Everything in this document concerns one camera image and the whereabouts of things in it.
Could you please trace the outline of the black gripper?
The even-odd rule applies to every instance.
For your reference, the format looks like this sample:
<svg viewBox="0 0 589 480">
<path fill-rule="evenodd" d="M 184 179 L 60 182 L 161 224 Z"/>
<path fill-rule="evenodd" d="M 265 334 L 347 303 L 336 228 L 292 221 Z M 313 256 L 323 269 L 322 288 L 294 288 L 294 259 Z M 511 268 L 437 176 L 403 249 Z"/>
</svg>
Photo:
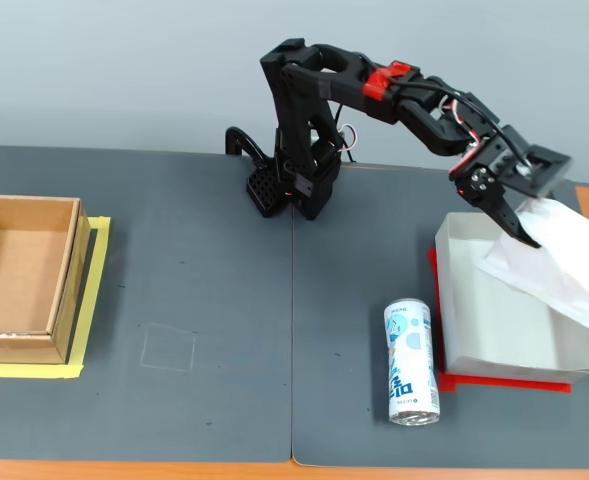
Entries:
<svg viewBox="0 0 589 480">
<path fill-rule="evenodd" d="M 512 126 L 502 127 L 519 154 L 524 157 L 528 142 Z M 494 174 L 502 174 L 515 168 L 518 159 L 505 140 L 498 134 L 490 136 L 471 160 L 473 168 L 455 176 L 458 194 L 471 206 L 484 212 L 511 238 L 533 248 L 540 248 L 524 229 L 515 211 L 505 200 L 505 188 Z"/>
</svg>

